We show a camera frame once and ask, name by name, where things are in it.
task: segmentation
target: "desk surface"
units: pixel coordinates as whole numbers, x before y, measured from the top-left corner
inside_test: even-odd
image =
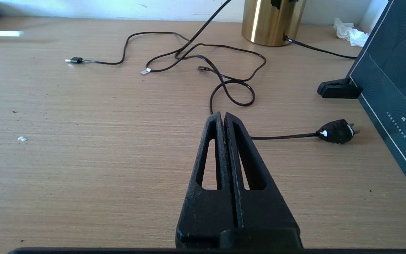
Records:
[[[0,18],[0,30],[25,32],[0,38],[0,253],[21,246],[174,247],[216,76],[198,72],[198,59],[140,75],[150,58],[182,45],[171,35],[134,39],[120,66],[63,60],[116,61],[134,32],[191,37],[201,24]],[[219,92],[215,111],[240,117],[251,135],[313,132],[341,118],[361,130],[343,146],[317,138],[255,142],[304,246],[406,248],[405,176],[357,100],[316,93],[320,82],[344,77],[353,61],[295,45],[254,45],[240,27],[211,23],[197,40],[267,58],[250,82],[256,102],[242,108]],[[360,50],[331,27],[303,25],[298,39],[347,55]],[[247,77],[261,63],[227,49],[199,51],[232,77]],[[230,89],[239,100],[250,96]],[[204,185],[213,188],[214,178],[205,175]]]

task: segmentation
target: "white wall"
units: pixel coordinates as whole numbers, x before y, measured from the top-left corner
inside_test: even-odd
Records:
[[[94,19],[198,20],[209,18],[224,0],[0,0],[3,16]],[[358,24],[371,0],[307,0],[302,22],[333,24],[339,17]],[[216,21],[241,22],[244,0],[232,0]]]
[[[364,13],[362,21],[359,23],[361,29],[370,34],[387,4],[388,0],[372,0],[366,13]]]

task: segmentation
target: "usb connector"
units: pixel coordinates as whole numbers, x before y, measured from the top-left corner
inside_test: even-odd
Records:
[[[82,63],[82,58],[70,58],[70,59],[65,59],[67,63]]]
[[[200,71],[209,71],[209,67],[205,67],[205,66],[197,66],[197,69],[199,69]]]

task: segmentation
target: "brass lamp base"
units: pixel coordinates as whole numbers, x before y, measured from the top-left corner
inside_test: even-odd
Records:
[[[289,44],[283,38],[297,36],[305,3],[306,0],[245,0],[242,36],[259,45]]]

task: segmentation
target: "tissue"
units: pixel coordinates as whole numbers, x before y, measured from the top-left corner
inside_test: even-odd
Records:
[[[348,40],[351,46],[364,47],[369,34],[358,31],[353,26],[353,23],[343,23],[339,18],[335,18],[333,28],[336,30],[337,37]]]

